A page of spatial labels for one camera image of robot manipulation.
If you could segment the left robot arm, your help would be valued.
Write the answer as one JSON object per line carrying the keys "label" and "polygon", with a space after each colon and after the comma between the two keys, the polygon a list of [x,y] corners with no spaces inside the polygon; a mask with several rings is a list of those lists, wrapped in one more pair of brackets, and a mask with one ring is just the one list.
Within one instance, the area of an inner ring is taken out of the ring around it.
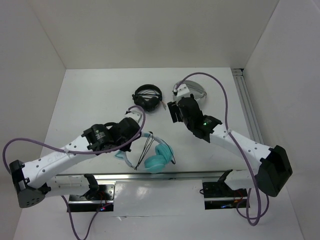
{"label": "left robot arm", "polygon": [[101,153],[129,149],[140,134],[138,120],[94,124],[64,147],[39,159],[9,165],[20,208],[37,205],[46,197],[77,195],[92,200],[100,187],[93,174],[62,176],[61,172]]}

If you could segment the black headphones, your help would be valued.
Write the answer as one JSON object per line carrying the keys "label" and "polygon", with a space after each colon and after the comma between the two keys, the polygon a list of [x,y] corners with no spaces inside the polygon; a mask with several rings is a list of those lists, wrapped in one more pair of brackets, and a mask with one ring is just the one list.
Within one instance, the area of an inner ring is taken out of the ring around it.
{"label": "black headphones", "polygon": [[135,90],[132,99],[136,105],[150,113],[163,103],[163,94],[157,86],[144,84]]}

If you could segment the teal cat ear headphones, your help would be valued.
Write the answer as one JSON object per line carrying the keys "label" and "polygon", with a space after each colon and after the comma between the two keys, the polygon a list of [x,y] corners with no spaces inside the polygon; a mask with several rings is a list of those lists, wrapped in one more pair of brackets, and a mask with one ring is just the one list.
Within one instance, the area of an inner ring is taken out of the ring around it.
{"label": "teal cat ear headphones", "polygon": [[[146,138],[146,141],[136,164],[132,164],[127,157],[127,153],[122,150],[119,150],[114,157],[124,161],[129,168],[135,171],[148,172],[151,174],[162,173],[168,164],[176,164],[174,150],[163,139],[155,136],[151,131],[143,132],[141,138]],[[145,159],[154,142],[157,142],[154,148],[155,155]]]}

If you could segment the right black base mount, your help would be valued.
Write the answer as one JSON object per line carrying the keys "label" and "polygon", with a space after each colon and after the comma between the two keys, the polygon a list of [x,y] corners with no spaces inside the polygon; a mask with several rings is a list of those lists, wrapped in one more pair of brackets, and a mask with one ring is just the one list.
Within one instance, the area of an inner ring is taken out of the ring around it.
{"label": "right black base mount", "polygon": [[206,210],[245,208],[247,204],[246,189],[232,190],[224,182],[203,182],[199,193]]}

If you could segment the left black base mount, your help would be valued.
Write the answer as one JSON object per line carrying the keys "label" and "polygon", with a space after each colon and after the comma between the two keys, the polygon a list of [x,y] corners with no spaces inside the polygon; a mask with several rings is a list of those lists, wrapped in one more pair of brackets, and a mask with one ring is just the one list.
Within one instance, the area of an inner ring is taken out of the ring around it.
{"label": "left black base mount", "polygon": [[113,212],[116,183],[105,181],[99,184],[99,190],[94,197],[86,199],[84,196],[70,195],[68,206],[72,213]]}

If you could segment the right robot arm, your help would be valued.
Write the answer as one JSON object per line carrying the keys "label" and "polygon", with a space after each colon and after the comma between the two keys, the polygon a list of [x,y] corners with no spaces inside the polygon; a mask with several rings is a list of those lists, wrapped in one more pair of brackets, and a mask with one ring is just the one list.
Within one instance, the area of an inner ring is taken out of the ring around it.
{"label": "right robot arm", "polygon": [[218,190],[223,196],[230,196],[238,189],[257,187],[267,196],[276,197],[293,174],[283,147],[263,145],[228,129],[219,119],[204,115],[193,97],[182,97],[167,106],[174,123],[183,122],[195,137],[244,158],[248,164],[247,170],[228,171],[219,182]]}

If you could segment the aluminium rail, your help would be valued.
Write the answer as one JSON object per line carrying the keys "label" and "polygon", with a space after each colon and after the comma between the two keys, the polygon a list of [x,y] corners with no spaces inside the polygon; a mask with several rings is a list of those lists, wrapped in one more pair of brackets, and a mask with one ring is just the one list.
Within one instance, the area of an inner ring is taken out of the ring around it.
{"label": "aluminium rail", "polygon": [[265,142],[263,140],[263,136],[249,95],[248,87],[244,78],[244,69],[232,68],[231,72],[239,95],[241,107],[244,112],[249,135],[254,141],[264,144]]}
{"label": "aluminium rail", "polygon": [[193,172],[165,172],[165,173],[117,173],[94,174],[97,181],[174,181],[174,180],[204,180],[217,181],[227,171],[193,171]]}

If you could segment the white grey headphones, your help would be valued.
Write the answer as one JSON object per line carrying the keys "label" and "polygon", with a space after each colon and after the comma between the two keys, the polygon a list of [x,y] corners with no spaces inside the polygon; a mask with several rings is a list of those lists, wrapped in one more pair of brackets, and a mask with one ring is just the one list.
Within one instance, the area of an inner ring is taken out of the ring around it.
{"label": "white grey headphones", "polygon": [[199,105],[203,105],[206,102],[207,92],[204,87],[202,87],[199,83],[192,80],[185,80],[182,84],[178,86],[179,82],[174,86],[173,89],[177,89],[180,85],[186,84],[191,91],[191,95],[193,95],[194,99],[197,101]]}

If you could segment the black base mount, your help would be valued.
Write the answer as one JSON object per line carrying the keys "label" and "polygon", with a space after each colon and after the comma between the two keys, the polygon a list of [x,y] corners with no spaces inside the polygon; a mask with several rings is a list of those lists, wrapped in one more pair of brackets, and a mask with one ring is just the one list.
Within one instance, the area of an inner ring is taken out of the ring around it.
{"label": "black base mount", "polygon": [[86,199],[84,196],[70,195],[68,206],[72,213],[113,212],[116,183],[105,181],[99,184],[99,190],[94,197]]}
{"label": "black base mount", "polygon": [[245,208],[247,204],[246,189],[232,190],[224,182],[203,182],[199,193],[206,210]]}

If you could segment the front aluminium rail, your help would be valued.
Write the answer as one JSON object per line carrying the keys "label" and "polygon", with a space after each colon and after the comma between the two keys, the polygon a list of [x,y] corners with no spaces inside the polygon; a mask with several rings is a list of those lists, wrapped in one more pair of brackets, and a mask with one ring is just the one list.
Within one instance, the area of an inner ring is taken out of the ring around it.
{"label": "front aluminium rail", "polygon": [[97,181],[174,181],[174,180],[204,180],[217,181],[227,171],[193,171],[193,172],[165,172],[165,173],[117,173],[94,174]]}

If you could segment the right side aluminium rail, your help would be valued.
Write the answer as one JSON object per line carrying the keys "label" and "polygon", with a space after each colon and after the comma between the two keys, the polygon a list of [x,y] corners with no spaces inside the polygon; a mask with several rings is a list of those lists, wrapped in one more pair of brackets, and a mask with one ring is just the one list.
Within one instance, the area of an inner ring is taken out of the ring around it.
{"label": "right side aluminium rail", "polygon": [[249,95],[248,87],[244,78],[244,69],[232,68],[231,72],[239,95],[241,107],[244,112],[249,135],[254,141],[264,144],[265,142],[263,140],[263,136]]}

